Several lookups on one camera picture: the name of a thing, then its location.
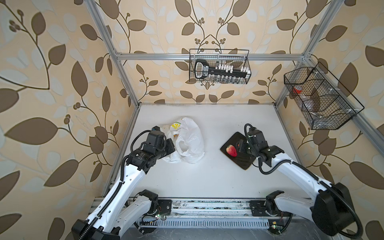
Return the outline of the red fake strawberry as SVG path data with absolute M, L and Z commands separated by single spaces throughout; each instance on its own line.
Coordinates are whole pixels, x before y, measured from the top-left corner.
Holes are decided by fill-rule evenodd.
M 229 156 L 233 157 L 233 158 L 237 157 L 237 155 L 238 155 L 237 149 L 236 149 L 235 146 L 233 146 L 233 145 L 228 145 L 228 146 L 227 146 L 227 148 L 226 148 L 226 153 L 227 153 Z

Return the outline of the white plastic bag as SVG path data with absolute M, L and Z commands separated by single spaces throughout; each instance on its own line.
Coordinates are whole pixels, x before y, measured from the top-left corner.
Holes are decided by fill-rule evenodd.
M 161 131 L 172 140 L 175 146 L 175 152 L 163 158 L 165 162 L 197 164 L 204 157 L 203 135 L 193 119 L 183 117 L 171 124 L 162 126 Z

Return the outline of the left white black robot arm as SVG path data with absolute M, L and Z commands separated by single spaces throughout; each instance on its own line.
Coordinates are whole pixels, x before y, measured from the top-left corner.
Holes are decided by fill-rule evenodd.
M 127 202 L 157 160 L 176 149 L 172 139 L 158 126 L 143 133 L 148 135 L 146 141 L 137 149 L 130 147 L 131 152 L 124 156 L 120 173 L 106 197 L 85 220 L 74 223 L 71 235 L 75 240 L 119 240 L 139 219 L 150 216 L 158 220 L 161 213 L 158 194 L 143 190 L 130 205 Z

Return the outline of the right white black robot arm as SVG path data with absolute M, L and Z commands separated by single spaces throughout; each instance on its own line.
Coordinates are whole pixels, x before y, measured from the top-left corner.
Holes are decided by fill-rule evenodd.
M 262 131 L 251 124 L 244 126 L 245 143 L 239 145 L 255 157 L 261 174 L 267 176 L 279 171 L 298 185 L 308 199 L 293 197 L 284 191 L 275 191 L 266 197 L 270 213 L 278 211 L 297 215 L 313 222 L 328 236 L 340 234 L 359 239 L 364 233 L 349 189 L 325 180 L 289 157 L 281 148 L 269 146 Z

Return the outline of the red capped clear bottle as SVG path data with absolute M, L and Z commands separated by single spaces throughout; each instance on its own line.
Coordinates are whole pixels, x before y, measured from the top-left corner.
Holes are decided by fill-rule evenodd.
M 291 96 L 294 99 L 302 99 L 305 100 L 307 97 L 303 94 L 303 88 L 301 85 L 294 85 L 291 91 Z

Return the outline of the black socket tool set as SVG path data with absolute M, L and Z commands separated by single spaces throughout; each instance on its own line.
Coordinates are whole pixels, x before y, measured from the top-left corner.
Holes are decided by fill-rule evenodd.
M 210 65 L 206 60 L 196 60 L 192 68 L 192 73 L 196 79 L 213 79 L 213 78 L 228 78 L 228 79 L 248 79 L 251 77 L 251 70 L 247 67 L 235 69 L 232 65 Z

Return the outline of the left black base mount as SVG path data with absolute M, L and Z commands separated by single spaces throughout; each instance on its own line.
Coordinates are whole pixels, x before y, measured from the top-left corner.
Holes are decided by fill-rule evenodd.
M 151 205 L 149 212 L 145 216 L 161 217 L 168 216 L 172 211 L 172 200 L 171 199 L 160 199 Z

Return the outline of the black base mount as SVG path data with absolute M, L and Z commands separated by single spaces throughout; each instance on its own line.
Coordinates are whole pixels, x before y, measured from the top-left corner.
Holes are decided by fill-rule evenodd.
M 251 200 L 249 202 L 251 213 L 253 217 L 289 217 L 291 214 L 286 212 L 281 212 L 277 210 L 275 212 L 268 212 L 266 205 L 266 200 Z
M 172 211 L 172 200 L 171 199 L 160 199 L 151 205 L 149 212 L 145 216 L 161 217 L 168 216 Z

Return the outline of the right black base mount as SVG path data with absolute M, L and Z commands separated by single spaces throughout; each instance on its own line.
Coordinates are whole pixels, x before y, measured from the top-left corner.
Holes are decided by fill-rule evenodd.
M 266 205 L 266 200 L 251 200 L 249 202 L 251 213 L 253 217 L 289 217 L 291 214 L 286 212 L 281 212 L 277 210 L 275 212 L 268 212 Z

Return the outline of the aluminium rail frame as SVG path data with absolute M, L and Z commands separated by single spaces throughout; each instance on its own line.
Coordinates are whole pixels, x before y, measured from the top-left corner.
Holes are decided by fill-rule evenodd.
M 153 200 L 146 196 L 137 196 L 136 198 L 129 198 L 122 203 L 121 207 L 113 206 L 113 204 L 107 205 L 107 199 L 95 198 L 91 207 L 90 219 L 92 220 L 97 215 L 102 217 L 115 217 L 112 219 L 119 219 L 119 215 L 124 213 L 129 207 L 131 209 L 140 208 L 141 213 L 146 214 L 149 212 L 151 205 L 157 200 L 165 198 L 155 198 Z M 249 202 L 251 200 L 266 200 L 266 199 L 186 199 L 186 198 L 174 198 L 171 199 L 172 211 L 171 214 L 166 216 L 167 218 L 189 218 L 189 219 L 241 219 L 241 218 L 259 218 L 259 219 L 280 219 L 274 217 L 253 217 L 250 209 Z M 268 203 L 266 200 L 268 212 L 275 212 L 280 210 L 292 214 L 294 212 L 293 207 L 278 207 L 278 204 Z

